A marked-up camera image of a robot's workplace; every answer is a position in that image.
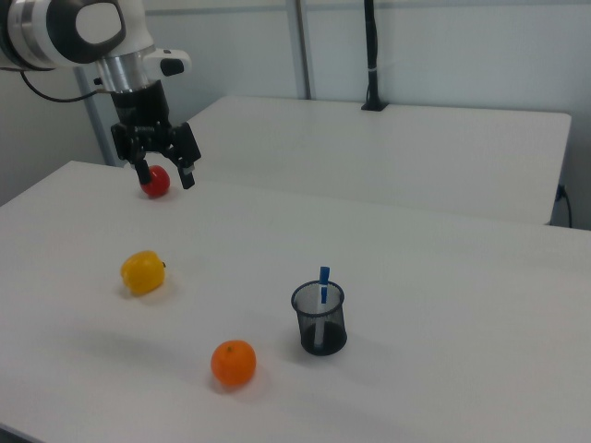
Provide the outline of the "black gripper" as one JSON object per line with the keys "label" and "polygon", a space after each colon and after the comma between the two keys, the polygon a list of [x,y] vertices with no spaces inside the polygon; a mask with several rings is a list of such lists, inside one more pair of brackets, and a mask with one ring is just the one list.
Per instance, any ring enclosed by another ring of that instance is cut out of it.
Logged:
{"label": "black gripper", "polygon": [[187,122],[173,129],[162,82],[157,80],[139,90],[112,93],[111,98],[119,118],[111,126],[116,154],[135,169],[139,183],[146,185],[151,181],[145,149],[174,159],[182,187],[192,187],[195,162],[201,153]]}

